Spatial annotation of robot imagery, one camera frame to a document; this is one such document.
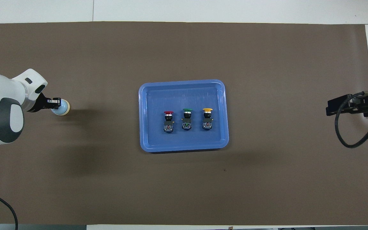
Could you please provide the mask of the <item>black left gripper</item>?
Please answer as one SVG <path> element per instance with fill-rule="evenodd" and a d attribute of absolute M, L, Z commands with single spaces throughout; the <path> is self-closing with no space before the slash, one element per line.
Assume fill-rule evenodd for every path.
<path fill-rule="evenodd" d="M 53 99 L 45 97 L 43 93 L 40 93 L 37 97 L 32 108 L 28 110 L 28 112 L 38 112 L 42 109 L 59 109 L 61 106 L 61 98 L 54 97 Z"/>

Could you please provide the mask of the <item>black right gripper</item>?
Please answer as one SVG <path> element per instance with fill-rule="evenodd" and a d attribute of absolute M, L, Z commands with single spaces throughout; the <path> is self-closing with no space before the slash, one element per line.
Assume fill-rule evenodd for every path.
<path fill-rule="evenodd" d="M 326 107 L 326 115 L 332 116 L 336 115 L 340 105 L 347 98 L 350 98 L 350 94 L 345 94 L 343 96 L 339 96 L 337 98 L 331 99 L 327 101 Z M 359 96 L 356 99 L 352 100 L 354 102 L 354 107 L 350 109 L 350 100 L 344 103 L 343 108 L 341 110 L 342 113 L 349 112 L 350 114 L 358 114 L 362 113 L 365 118 L 368 118 L 368 91 L 365 92 L 364 96 Z"/>

